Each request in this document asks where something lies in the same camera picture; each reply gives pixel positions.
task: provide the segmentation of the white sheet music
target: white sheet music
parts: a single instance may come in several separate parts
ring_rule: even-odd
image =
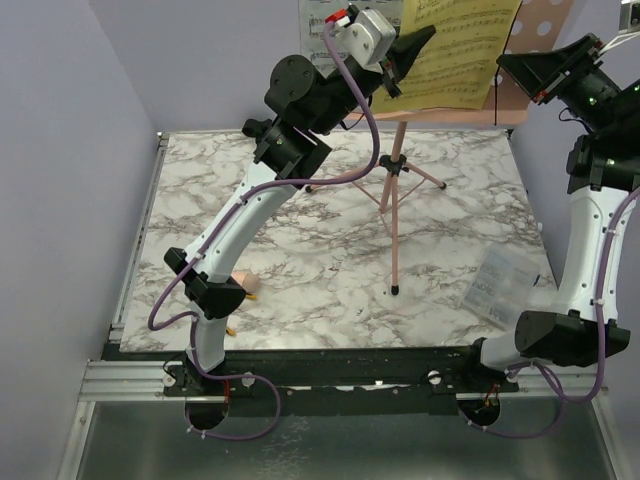
[[[345,0],[299,0],[300,4],[300,53],[307,57],[323,75],[334,70],[335,65],[322,41],[324,20],[332,13],[347,8]],[[382,13],[394,27],[400,26],[402,0],[352,0],[360,10],[373,8]],[[340,52],[346,58],[347,52]]]

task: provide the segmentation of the tripod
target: tripod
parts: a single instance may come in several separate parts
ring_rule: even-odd
[[[438,180],[432,177],[424,170],[416,167],[411,162],[407,161],[407,157],[402,155],[402,143],[407,131],[407,122],[398,122],[398,129],[396,130],[396,136],[393,140],[393,148],[391,149],[391,155],[383,155],[378,160],[377,167],[383,167],[387,170],[387,176],[384,181],[384,188],[382,190],[382,197],[378,201],[371,193],[369,193],[362,185],[357,182],[353,182],[353,185],[358,188],[367,197],[373,200],[378,205],[378,213],[382,224],[384,225],[387,233],[391,236],[391,294],[397,295],[400,293],[400,286],[398,284],[398,206],[405,198],[413,193],[420,185],[429,180],[437,185],[441,190],[447,188],[447,184],[442,180]],[[342,173],[335,177],[343,178],[353,175],[359,171],[364,170],[364,167],[354,168],[348,172]],[[413,187],[409,192],[405,193],[400,199],[398,199],[398,177],[400,172],[413,172],[422,177],[422,181]],[[307,193],[312,193],[320,188],[319,185],[307,185],[305,190]],[[391,197],[391,230],[384,219],[384,214],[387,213],[387,207],[389,205],[389,197]]]

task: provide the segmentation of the pink object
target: pink object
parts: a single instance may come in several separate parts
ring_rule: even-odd
[[[255,293],[260,288],[260,279],[251,272],[233,272],[231,276],[247,293]]]

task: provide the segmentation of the floor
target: floor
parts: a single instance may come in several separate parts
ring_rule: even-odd
[[[381,135],[389,152],[393,132]],[[336,175],[369,160],[368,132],[332,133],[334,151],[316,175]],[[146,319],[170,282],[164,252],[184,247],[226,202],[252,159],[255,144],[240,133],[176,134],[169,142],[137,277],[125,312],[123,351],[181,350],[188,320],[150,332]],[[377,206],[353,186],[298,193],[267,222],[237,270],[257,274],[257,300],[229,319],[227,349],[302,349],[468,344],[501,330],[460,308],[465,289],[491,242],[540,266],[531,306],[552,299],[552,280],[504,132],[410,131],[403,152],[448,184],[425,183],[400,207],[400,294],[390,295],[391,240]],[[365,182],[382,191],[384,171]],[[400,177],[400,195],[418,182]],[[188,301],[176,289],[159,319]]]

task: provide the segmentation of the red button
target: red button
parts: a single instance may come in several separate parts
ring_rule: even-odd
[[[325,19],[324,23],[337,22],[338,20],[340,20],[341,18],[344,18],[346,16],[347,16],[347,11],[343,8],[342,10],[338,10],[333,15],[329,15]]]

